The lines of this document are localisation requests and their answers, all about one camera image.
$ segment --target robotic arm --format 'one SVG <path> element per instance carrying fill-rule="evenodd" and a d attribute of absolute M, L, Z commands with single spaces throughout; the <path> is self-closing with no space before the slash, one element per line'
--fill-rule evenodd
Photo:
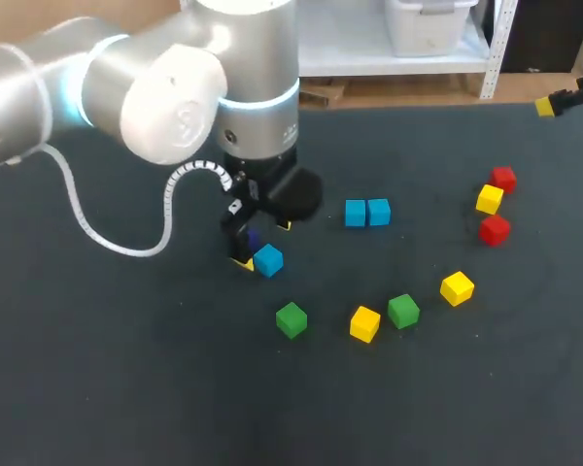
<path fill-rule="evenodd" d="M 85 232 L 137 256 L 166 246 L 179 178 L 213 171 L 234 198 L 222 220 L 229 255 L 248 264 L 247 224 L 257 211 L 289 227 L 322 199 L 320 179 L 296 163 L 298 92 L 295 0 L 194 0 L 133 36 L 79 17 L 22 44 L 0 44 L 0 165 L 46 151 L 61 166 Z M 145 160 L 170 165 L 192 157 L 214 125 L 223 167 L 194 161 L 175 171 L 164 193 L 162 240 L 145 251 L 113 245 L 90 228 L 64 157 L 47 144 L 93 126 Z"/>
<path fill-rule="evenodd" d="M 541 117 L 560 117 L 573 107 L 583 105 L 583 77 L 576 80 L 578 90 L 559 90 L 535 101 Z"/>

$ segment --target yellow object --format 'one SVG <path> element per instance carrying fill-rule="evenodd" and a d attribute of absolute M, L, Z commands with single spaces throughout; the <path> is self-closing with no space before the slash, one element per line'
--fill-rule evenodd
<path fill-rule="evenodd" d="M 457 272 L 443 280 L 440 286 L 440 294 L 456 307 L 473 295 L 475 284 L 462 272 Z"/>
<path fill-rule="evenodd" d="M 503 190 L 486 184 L 479 193 L 476 209 L 493 216 L 501 205 L 501 199 L 503 199 Z"/>
<path fill-rule="evenodd" d="M 548 97 L 537 99 L 535 101 L 535 107 L 537 108 L 537 114 L 540 117 L 554 117 L 555 112 L 553 111 L 553 106 L 551 105 L 551 100 Z"/>
<path fill-rule="evenodd" d="M 252 257 L 249 259 L 249 261 L 246 264 L 243 264 L 239 260 L 235 260 L 235 259 L 231 259 L 231 260 L 233 262 L 235 262 L 237 265 L 239 265 L 240 267 L 245 268 L 246 270 L 250 270 L 251 272 L 254 272 L 255 271 L 255 264 L 253 263 L 253 258 Z"/>
<path fill-rule="evenodd" d="M 350 321 L 350 335 L 371 343 L 380 326 L 380 315 L 365 306 L 360 306 Z"/>

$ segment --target red cube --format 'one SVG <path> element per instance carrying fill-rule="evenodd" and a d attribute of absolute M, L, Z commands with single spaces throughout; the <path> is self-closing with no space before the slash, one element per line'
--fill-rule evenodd
<path fill-rule="evenodd" d="M 516 188 L 516 175 L 512 167 L 496 167 L 490 176 L 489 184 L 500 187 L 506 193 L 511 194 Z"/>
<path fill-rule="evenodd" d="M 509 221 L 501 216 L 489 216 L 479 228 L 479 238 L 488 246 L 498 246 L 509 236 Z"/>

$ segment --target white shelf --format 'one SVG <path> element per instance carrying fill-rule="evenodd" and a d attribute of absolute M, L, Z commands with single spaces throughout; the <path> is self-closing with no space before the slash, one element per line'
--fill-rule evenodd
<path fill-rule="evenodd" d="M 298 5 L 300 76 L 377 76 L 485 73 L 490 51 L 471 16 L 451 55 L 395 57 L 384 12 Z"/>

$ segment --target shelf leg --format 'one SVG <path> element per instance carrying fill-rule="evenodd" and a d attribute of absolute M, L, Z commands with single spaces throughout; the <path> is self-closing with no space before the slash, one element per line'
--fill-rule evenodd
<path fill-rule="evenodd" d="M 492 99 L 497 89 L 498 75 L 501 72 L 501 64 L 505 57 L 509 32 L 516 15 L 518 0 L 497 0 L 500 2 L 500 10 L 495 15 L 495 34 L 490 46 L 490 57 L 486 68 L 484 84 L 479 96 L 480 99 Z"/>

